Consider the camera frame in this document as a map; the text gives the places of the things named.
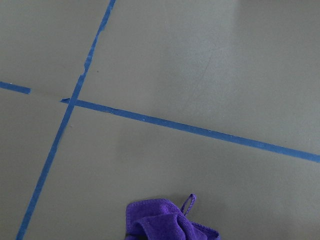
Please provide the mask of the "purple cloth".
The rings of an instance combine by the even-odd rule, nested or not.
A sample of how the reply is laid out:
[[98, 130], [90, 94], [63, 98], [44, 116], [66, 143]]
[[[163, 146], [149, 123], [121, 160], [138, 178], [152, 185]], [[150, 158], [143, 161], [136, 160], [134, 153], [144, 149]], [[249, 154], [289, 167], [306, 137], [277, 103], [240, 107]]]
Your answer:
[[168, 199], [147, 199], [126, 207], [126, 240], [219, 240], [220, 234], [193, 222], [187, 214], [196, 202], [190, 194], [179, 208]]

